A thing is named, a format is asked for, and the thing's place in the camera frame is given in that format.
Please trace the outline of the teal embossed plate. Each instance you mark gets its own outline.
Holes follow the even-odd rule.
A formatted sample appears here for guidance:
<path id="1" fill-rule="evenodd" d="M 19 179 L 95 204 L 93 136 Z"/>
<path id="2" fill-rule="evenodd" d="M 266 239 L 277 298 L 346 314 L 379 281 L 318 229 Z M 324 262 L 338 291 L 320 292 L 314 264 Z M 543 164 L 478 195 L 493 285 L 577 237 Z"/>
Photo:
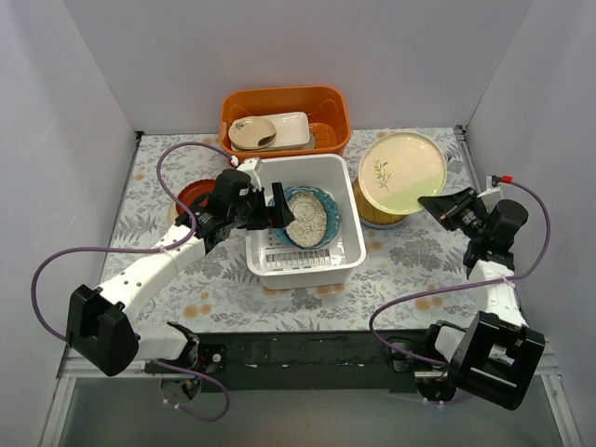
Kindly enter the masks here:
<path id="1" fill-rule="evenodd" d="M 301 193 L 301 192 L 311 193 L 313 196 L 315 196 L 320 201 L 323 208 L 325 209 L 326 214 L 327 214 L 327 231 L 325 233 L 324 238 L 320 241 L 320 243 L 317 246 L 315 246 L 313 248 L 309 248 L 309 249 L 303 249 L 303 248 L 297 246 L 296 244 L 294 244 L 288 238 L 288 236 L 285 232 L 285 228 L 283 228 L 283 229 L 270 228 L 269 232 L 279 242 L 281 242 L 283 245 L 285 245 L 287 247 L 295 247 L 295 248 L 298 248 L 301 250 L 317 250 L 320 248 L 324 248 L 327 245 L 329 245 L 332 242 L 332 240 L 339 233 L 340 222 L 341 222 L 339 208 L 338 208 L 337 204 L 335 203 L 335 201 L 333 200 L 333 198 L 329 194 L 327 194 L 320 188 L 312 187 L 312 186 L 299 186 L 299 187 L 285 188 L 284 196 L 288 202 L 288 205 L 289 205 L 289 202 L 291 201 L 292 197 L 298 193 Z"/>

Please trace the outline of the orange plastic bin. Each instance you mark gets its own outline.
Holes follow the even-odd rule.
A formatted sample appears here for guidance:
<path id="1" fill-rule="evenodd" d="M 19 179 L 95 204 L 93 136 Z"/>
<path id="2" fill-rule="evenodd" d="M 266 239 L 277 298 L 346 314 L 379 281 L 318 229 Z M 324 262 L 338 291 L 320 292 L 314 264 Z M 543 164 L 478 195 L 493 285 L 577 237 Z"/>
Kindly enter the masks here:
<path id="1" fill-rule="evenodd" d="M 307 116 L 315 147 L 311 150 L 236 152 L 228 137 L 232 123 L 247 116 L 303 112 Z M 222 149 L 244 160 L 249 156 L 335 154 L 341 156 L 352 135 L 344 95 L 329 86 L 295 86 L 239 90 L 223 100 L 220 111 L 219 144 Z"/>

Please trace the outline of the light blue plate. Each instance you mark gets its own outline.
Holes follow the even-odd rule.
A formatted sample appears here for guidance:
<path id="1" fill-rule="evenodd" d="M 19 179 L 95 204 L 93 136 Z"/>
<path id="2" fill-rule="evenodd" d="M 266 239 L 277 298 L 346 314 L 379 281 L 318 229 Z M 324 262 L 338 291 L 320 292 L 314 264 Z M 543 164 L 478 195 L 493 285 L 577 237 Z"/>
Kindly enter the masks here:
<path id="1" fill-rule="evenodd" d="M 176 203 L 175 202 L 171 202 L 169 204 L 169 210 L 168 210 L 168 222 L 169 225 L 172 225 L 175 223 L 176 219 L 178 218 L 179 214 L 176 208 Z"/>

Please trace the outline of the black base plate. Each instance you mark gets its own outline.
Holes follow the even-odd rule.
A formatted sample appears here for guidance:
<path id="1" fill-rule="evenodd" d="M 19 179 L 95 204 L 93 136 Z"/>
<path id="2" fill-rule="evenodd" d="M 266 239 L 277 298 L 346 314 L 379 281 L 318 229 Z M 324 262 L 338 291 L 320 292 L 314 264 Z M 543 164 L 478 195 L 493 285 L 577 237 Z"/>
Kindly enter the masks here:
<path id="1" fill-rule="evenodd" d="M 381 389 L 450 398 L 441 366 L 406 356 L 423 346 L 422 330 L 204 333 L 173 360 L 150 363 L 149 373 L 204 373 L 230 391 Z"/>

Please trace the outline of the white plastic bin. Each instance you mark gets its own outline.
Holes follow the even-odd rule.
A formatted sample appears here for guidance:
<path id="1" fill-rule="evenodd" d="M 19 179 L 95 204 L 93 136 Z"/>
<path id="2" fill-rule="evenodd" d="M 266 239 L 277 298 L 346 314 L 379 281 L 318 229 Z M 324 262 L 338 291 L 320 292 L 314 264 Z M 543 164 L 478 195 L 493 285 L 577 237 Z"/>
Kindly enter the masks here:
<path id="1" fill-rule="evenodd" d="M 251 158 L 256 178 L 264 188 L 265 203 L 273 205 L 271 185 L 285 190 L 313 187 L 327 194 L 338 208 L 338 232 L 320 248 L 293 246 L 285 233 L 273 230 L 246 233 L 249 270 L 271 290 L 312 288 L 344 283 L 366 257 L 366 249 L 346 162 L 323 154 L 259 160 Z"/>

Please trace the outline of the red brown plate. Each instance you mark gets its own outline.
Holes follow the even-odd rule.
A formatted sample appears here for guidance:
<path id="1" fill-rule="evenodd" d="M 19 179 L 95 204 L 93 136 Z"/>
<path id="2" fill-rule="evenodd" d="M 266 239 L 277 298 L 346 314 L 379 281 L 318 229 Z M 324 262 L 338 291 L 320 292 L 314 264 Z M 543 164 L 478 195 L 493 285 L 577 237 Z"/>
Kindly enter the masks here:
<path id="1" fill-rule="evenodd" d="M 202 179 L 188 184 L 178 195 L 178 199 L 189 208 L 192 203 L 199 197 L 203 197 L 200 206 L 205 206 L 209 200 L 209 194 L 215 186 L 214 179 Z"/>

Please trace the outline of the woven bamboo plate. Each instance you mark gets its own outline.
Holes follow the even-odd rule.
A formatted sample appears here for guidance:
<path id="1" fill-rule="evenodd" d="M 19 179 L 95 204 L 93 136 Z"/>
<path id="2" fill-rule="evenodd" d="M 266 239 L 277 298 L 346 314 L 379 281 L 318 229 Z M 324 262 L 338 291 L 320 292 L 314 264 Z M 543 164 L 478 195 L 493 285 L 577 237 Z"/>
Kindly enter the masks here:
<path id="1" fill-rule="evenodd" d="M 406 216 L 406 215 L 398 215 L 398 214 L 390 214 L 384 211 L 381 211 L 374 207 L 363 195 L 360 190 L 360 194 L 355 196 L 355 202 L 358 210 L 359 217 L 373 223 L 379 224 L 389 224 L 395 222 L 400 219 L 399 216 Z"/>

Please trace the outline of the cream rectangular tray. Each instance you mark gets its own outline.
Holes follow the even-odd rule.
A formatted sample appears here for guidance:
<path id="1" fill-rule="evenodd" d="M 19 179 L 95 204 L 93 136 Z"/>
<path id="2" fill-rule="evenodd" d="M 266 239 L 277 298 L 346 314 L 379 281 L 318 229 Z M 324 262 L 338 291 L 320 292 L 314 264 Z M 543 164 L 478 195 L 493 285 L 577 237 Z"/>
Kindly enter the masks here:
<path id="1" fill-rule="evenodd" d="M 236 151 L 282 150 L 302 148 L 311 143 L 311 131 L 304 112 L 290 112 L 275 115 L 261 115 L 269 119 L 277 129 L 273 142 L 262 149 L 244 150 L 232 144 Z"/>

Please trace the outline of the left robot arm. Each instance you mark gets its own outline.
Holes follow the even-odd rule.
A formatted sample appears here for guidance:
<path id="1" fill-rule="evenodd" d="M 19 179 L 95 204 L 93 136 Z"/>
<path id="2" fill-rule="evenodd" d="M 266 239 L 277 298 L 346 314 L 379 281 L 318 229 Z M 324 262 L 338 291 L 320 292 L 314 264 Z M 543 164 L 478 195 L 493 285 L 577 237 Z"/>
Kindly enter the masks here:
<path id="1" fill-rule="evenodd" d="M 252 170 L 226 169 L 209 194 L 199 196 L 150 250 L 118 275 L 71 295 L 66 343 L 107 376 L 135 360 L 165 359 L 180 373 L 198 360 L 198 337 L 179 323 L 138 326 L 141 311 L 177 277 L 232 230 L 284 228 L 294 219 L 281 183 L 271 203 Z"/>

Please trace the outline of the cream round floral dish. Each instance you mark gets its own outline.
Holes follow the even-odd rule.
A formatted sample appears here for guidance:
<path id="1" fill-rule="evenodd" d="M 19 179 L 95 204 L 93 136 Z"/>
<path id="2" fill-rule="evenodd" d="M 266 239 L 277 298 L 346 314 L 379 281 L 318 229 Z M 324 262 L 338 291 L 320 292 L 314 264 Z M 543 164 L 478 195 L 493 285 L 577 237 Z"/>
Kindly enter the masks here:
<path id="1" fill-rule="evenodd" d="M 267 118 L 248 116 L 236 120 L 228 130 L 231 143 L 244 150 L 257 150 L 270 145 L 277 136 L 275 125 Z"/>

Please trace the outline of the speckled beige plate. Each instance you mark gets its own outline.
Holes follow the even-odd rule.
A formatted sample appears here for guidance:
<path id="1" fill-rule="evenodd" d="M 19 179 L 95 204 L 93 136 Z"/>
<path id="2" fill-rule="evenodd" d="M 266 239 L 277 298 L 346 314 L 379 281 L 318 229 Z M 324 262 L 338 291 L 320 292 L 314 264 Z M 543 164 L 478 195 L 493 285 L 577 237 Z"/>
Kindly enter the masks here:
<path id="1" fill-rule="evenodd" d="M 289 207 L 294 221 L 285 228 L 288 238 L 303 249 L 317 246 L 327 231 L 327 214 L 320 201 L 301 192 L 292 197 Z"/>

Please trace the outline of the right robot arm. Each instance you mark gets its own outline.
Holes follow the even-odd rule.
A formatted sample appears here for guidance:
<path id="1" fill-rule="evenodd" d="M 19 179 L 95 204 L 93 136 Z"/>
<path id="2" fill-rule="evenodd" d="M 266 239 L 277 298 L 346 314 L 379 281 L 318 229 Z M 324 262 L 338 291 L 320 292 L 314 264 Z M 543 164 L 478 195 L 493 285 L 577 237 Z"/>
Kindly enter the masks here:
<path id="1" fill-rule="evenodd" d="M 487 208 L 475 190 L 418 199 L 443 228 L 468 237 L 463 264 L 475 290 L 479 311 L 470 326 L 440 321 L 421 347 L 422 361 L 432 370 L 448 366 L 451 386 L 508 410 L 517 409 L 532 381 L 545 348 L 542 333 L 522 316 L 511 276 L 511 247 L 526 224 L 528 212 L 510 199 Z"/>

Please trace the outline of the cream plate with sprig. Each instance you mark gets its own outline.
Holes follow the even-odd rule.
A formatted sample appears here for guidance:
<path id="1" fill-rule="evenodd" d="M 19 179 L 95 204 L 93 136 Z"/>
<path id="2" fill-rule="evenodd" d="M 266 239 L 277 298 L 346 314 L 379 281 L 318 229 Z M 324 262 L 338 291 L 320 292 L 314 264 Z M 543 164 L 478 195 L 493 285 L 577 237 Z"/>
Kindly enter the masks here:
<path id="1" fill-rule="evenodd" d="M 428 137 L 392 133 L 374 143 L 358 168 L 359 188 L 377 210 L 410 215 L 423 209 L 421 196 L 438 196 L 447 180 L 447 161 Z"/>

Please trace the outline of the blue plate under cream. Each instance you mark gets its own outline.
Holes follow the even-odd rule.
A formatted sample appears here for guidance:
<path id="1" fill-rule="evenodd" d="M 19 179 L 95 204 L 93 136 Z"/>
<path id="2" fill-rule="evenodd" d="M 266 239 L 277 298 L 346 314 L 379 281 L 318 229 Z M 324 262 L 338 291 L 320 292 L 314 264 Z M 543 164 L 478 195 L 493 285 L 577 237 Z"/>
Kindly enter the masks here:
<path id="1" fill-rule="evenodd" d="M 369 222 L 361 217 L 359 218 L 359 220 L 363 225 L 367 226 L 368 228 L 377 229 L 377 230 L 385 230 L 385 229 L 392 229 L 392 228 L 399 227 L 399 226 L 405 224 L 409 219 L 409 216 L 399 216 L 399 217 L 400 217 L 399 220 L 392 222 L 392 223 L 373 223 L 373 222 Z"/>

